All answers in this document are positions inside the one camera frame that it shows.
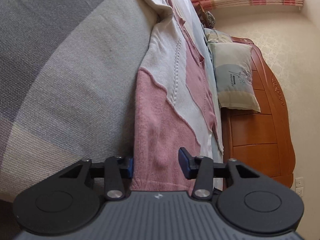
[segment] wooden headboard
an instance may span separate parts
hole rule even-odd
[[[291,187],[295,154],[282,89],[260,49],[249,39],[232,39],[252,46],[252,85],[261,113],[221,109],[224,162],[236,158]]]

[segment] pillowcase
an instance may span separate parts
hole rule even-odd
[[[260,112],[252,87],[252,47],[239,43],[210,43],[209,46],[220,106]]]
[[[219,42],[228,42],[232,43],[232,39],[229,34],[219,32],[217,30],[204,28],[205,37],[208,40],[208,43],[219,43]]]

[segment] gray ribbed panel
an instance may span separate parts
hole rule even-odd
[[[105,205],[90,225],[65,236],[21,233],[17,240],[302,240],[297,234],[257,237],[225,224],[210,203],[190,199],[186,192],[132,192],[123,201]]]

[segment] white logo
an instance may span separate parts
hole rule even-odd
[[[163,195],[160,194],[160,193],[158,193],[157,195],[155,195],[155,198],[157,198],[157,199],[160,199],[160,198],[162,198],[162,197],[163,197]]]

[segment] wall outlet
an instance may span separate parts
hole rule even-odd
[[[297,193],[300,197],[303,197],[303,187],[298,187],[298,188],[296,188],[296,193]]]
[[[303,187],[303,177],[296,178],[296,188]]]

